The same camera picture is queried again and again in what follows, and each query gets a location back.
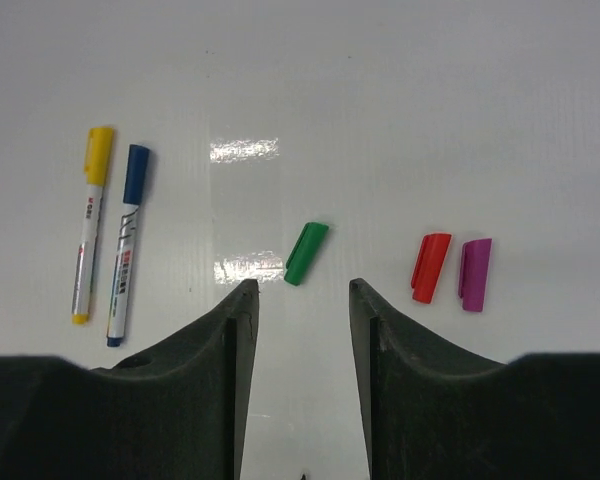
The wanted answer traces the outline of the green pen cap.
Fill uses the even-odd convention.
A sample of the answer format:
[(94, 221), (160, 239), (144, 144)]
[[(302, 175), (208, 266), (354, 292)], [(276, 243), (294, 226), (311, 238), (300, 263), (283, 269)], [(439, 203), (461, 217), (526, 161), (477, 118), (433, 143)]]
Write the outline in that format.
[(329, 230), (327, 224), (320, 222), (308, 222), (304, 225), (285, 263), (285, 282), (293, 286), (302, 284)]

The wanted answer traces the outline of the blue pen cap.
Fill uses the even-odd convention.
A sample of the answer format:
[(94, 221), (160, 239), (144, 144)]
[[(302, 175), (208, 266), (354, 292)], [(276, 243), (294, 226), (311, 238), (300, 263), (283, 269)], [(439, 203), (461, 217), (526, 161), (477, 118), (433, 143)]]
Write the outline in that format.
[(150, 150), (145, 146), (129, 145), (123, 194), (124, 204), (136, 206), (141, 204), (150, 154)]

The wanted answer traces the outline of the white pen yellow end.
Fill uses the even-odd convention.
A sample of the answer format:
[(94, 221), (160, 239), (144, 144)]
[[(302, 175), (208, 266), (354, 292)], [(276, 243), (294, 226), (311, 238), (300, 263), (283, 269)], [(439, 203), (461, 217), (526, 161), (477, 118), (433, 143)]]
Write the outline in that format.
[(76, 325), (89, 319), (102, 194), (102, 186), (87, 185), (71, 308), (72, 323)]

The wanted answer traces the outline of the yellow pen cap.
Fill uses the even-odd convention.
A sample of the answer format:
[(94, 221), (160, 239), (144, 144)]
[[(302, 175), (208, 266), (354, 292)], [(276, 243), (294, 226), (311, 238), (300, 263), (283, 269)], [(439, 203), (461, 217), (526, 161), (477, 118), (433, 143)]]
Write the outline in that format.
[(89, 130), (84, 159), (84, 173), (89, 185), (106, 184), (115, 130), (101, 126)]

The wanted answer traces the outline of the white pen blue end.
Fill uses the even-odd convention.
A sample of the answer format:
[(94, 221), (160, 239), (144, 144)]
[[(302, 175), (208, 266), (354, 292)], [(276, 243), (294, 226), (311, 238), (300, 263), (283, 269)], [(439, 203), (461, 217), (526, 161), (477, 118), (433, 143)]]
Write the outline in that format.
[(123, 204), (118, 231), (106, 345), (119, 347), (125, 337), (139, 206)]

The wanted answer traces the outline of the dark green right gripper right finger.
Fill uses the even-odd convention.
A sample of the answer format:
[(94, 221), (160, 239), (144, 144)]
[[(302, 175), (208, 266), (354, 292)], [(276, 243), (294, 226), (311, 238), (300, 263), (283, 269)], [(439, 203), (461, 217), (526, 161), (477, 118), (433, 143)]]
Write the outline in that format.
[(600, 479), (600, 353), (501, 364), (349, 285), (374, 479)]

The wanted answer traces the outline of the purple pen cap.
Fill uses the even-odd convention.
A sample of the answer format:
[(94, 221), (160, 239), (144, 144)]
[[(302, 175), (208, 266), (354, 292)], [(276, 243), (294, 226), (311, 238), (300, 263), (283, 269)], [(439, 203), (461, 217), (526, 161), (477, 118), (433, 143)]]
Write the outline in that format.
[(464, 311), (480, 313), (484, 308), (492, 239), (465, 242), (460, 257), (458, 297)]

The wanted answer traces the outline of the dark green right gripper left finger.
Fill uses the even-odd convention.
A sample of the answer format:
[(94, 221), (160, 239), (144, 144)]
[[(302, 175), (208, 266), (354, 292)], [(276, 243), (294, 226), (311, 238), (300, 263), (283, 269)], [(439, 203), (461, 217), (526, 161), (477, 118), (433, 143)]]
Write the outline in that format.
[(236, 479), (259, 288), (110, 369), (0, 356), (0, 479)]

